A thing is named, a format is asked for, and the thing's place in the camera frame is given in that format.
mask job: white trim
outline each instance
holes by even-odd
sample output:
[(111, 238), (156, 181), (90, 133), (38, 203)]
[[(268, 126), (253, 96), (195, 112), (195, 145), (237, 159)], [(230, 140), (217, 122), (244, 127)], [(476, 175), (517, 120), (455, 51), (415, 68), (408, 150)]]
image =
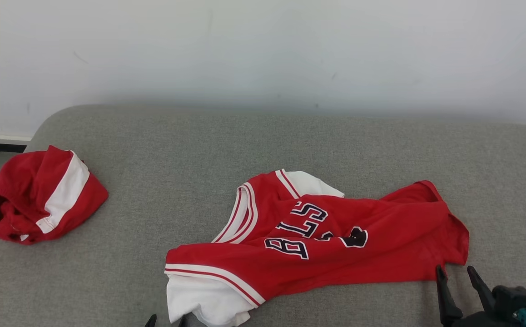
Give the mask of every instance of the white trim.
[(221, 232), (211, 241), (211, 243), (224, 243), (232, 239), (236, 235), (239, 226), (245, 220), (245, 213), (247, 212), (248, 192), (243, 190), (241, 185), (237, 188), (237, 195), (234, 200), (234, 206), (228, 218), (228, 222), (223, 227)]
[(249, 211), (249, 220), (243, 225), (243, 228), (241, 228), (241, 230), (236, 234), (240, 235), (240, 237), (236, 240), (231, 241), (232, 244), (238, 244), (245, 238), (247, 238), (247, 236), (249, 236), (249, 234), (253, 231), (253, 228), (255, 228), (255, 225), (257, 225), (257, 218), (259, 217), (259, 213), (257, 212), (257, 202), (255, 201), (255, 190), (253, 190), (253, 186), (251, 186), (249, 182), (246, 182), (244, 186), (246, 186), (248, 190), (247, 196), (249, 203), (251, 204)]
[(28, 145), (32, 137), (28, 136), (11, 136), (0, 134), (0, 144)]
[(41, 228), (43, 234), (54, 230), (63, 216), (74, 207), (88, 178), (89, 170), (87, 166), (71, 151), (72, 157), (67, 166), (67, 170), (61, 178), (59, 184), (45, 202), (45, 211), (48, 217), (39, 219), (36, 224)]
[(293, 196), (293, 198), (299, 198), (298, 194), (295, 193), (294, 189), (289, 185), (289, 182), (284, 178), (283, 174), (281, 172), (285, 172), (285, 169), (281, 170), (275, 170), (275, 174), (277, 175), (277, 178), (283, 184), (283, 186), (289, 191), (289, 193)]
[[(171, 271), (170, 269), (180, 269), (180, 270), (186, 270), (186, 271), (196, 271), (199, 273), (192, 273), (192, 272), (182, 272), (182, 271)], [(167, 263), (164, 267), (164, 273), (167, 275), (179, 275), (179, 276), (187, 276), (187, 277), (202, 277), (202, 278), (209, 278), (214, 279), (216, 281), (223, 282), (230, 286), (232, 289), (234, 289), (238, 294), (240, 294), (247, 302), (249, 302), (251, 305), (255, 306), (255, 308), (259, 307), (261, 304), (265, 302), (265, 298), (263, 298), (259, 292), (257, 292), (254, 288), (251, 287), (251, 285), (244, 282), (242, 279), (240, 279), (237, 275), (234, 273), (228, 272), (225, 269), (220, 269), (216, 267), (211, 266), (203, 266), (203, 265), (186, 265), (186, 264), (173, 264), (173, 263)], [(237, 288), (234, 284), (229, 283), (225, 278), (217, 277), (213, 275), (205, 275), (202, 273), (213, 273), (215, 275), (219, 275), (222, 277), (226, 277), (233, 281), (233, 283), (239, 285), (243, 289), (240, 290)], [(249, 298), (249, 296), (255, 299), (255, 301), (259, 302), (259, 304), (253, 302)]]

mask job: fabric surface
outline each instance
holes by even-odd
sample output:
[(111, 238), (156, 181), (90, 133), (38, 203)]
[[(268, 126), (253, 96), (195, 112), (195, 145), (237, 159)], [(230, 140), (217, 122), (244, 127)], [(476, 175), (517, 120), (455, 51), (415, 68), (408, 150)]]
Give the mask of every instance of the fabric surface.
[(0, 238), (24, 245), (61, 238), (107, 197), (73, 151), (50, 145), (16, 155), (0, 171)]
[[(237, 186), (280, 168), (354, 198), (431, 180), (470, 231), (468, 264), (490, 287), (526, 287), (526, 126), (81, 106), (49, 118), (27, 151), (49, 144), (87, 158), (109, 198), (58, 240), (0, 240), (2, 327), (134, 327), (153, 313), (169, 326), (164, 255), (213, 240)], [(481, 310), (466, 269), (447, 272), (464, 313)], [(435, 283), (280, 296), (243, 326), (337, 325), (439, 326)]]

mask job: white fabric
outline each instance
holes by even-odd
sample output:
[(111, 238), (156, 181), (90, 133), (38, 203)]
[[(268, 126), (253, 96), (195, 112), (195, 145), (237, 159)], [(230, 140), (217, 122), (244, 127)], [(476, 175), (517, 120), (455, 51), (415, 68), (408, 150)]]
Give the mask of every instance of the white fabric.
[(51, 197), (45, 202), (45, 211), (48, 217), (39, 219), (36, 224), (41, 228), (43, 234), (54, 230), (63, 216), (74, 207), (88, 178), (87, 166), (71, 151), (72, 157), (67, 170), (61, 178)]
[(192, 312), (209, 327), (234, 327), (250, 318), (255, 308), (225, 283), (208, 278), (168, 275), (168, 317), (174, 323)]
[[(332, 188), (328, 184), (325, 184), (319, 178), (314, 177), (306, 172), (286, 172), (284, 169), (282, 169), (278, 170), (276, 173), (278, 173), (278, 178), (279, 176), (281, 176), (279, 180), (282, 181), (282, 183), (288, 190), (290, 190), (289, 184), (291, 184), (300, 196), (309, 194), (333, 195), (335, 197), (340, 198), (344, 197), (344, 193), (336, 190), (335, 188)], [(283, 175), (286, 176), (287, 180), (289, 180), (290, 183), (284, 183), (285, 178), (283, 178)]]
[(167, 275), (208, 278), (223, 282), (238, 292), (240, 296), (255, 308), (265, 302), (265, 299), (254, 288), (252, 288), (251, 285), (244, 282), (234, 273), (228, 272), (225, 269), (203, 265), (167, 263), (164, 268), (164, 273)]
[(289, 193), (292, 195), (293, 198), (300, 197), (297, 191), (292, 187), (292, 184), (288, 182), (288, 179), (286, 178), (285, 169), (275, 170), (275, 174), (277, 178), (281, 181), (281, 184), (283, 184), (283, 186), (289, 191)]

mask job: gray couch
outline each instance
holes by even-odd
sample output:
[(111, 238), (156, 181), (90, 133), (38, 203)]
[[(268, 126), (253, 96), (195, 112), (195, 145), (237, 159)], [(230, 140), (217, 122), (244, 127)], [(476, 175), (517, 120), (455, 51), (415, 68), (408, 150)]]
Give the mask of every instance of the gray couch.
[[(0, 240), (0, 327), (142, 327), (153, 313), (169, 326), (167, 251), (211, 241), (236, 187), (280, 168), (356, 198), (431, 180), (471, 232), (468, 263), (490, 287), (526, 287), (526, 126), (79, 106), (26, 151), (49, 144), (75, 151), (109, 199), (60, 240)], [(466, 269), (447, 271), (464, 313), (481, 310)], [(319, 288), (274, 298), (244, 324), (380, 325), (439, 326), (435, 283)]]

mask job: red basketball jersey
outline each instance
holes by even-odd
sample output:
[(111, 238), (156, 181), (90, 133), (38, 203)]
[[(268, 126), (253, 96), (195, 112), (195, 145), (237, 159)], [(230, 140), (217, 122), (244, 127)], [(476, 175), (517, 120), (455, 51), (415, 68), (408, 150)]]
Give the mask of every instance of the red basketball jersey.
[[(465, 264), (468, 231), (429, 181), (375, 200), (286, 194), (283, 183), (272, 185), (265, 176), (272, 175), (248, 182), (267, 186), (260, 199), (247, 186), (247, 209), (239, 205), (234, 215), (243, 221), (231, 217), (227, 226), (236, 230), (233, 236), (223, 232), (219, 243), (168, 252), (170, 319), (186, 310), (207, 325), (238, 325), (248, 319), (246, 311), (274, 296), (330, 284), (433, 280), (436, 265)], [(214, 310), (203, 300), (190, 305), (198, 309), (180, 309), (181, 294), (197, 286), (207, 292), (194, 298), (221, 294), (228, 305)]]

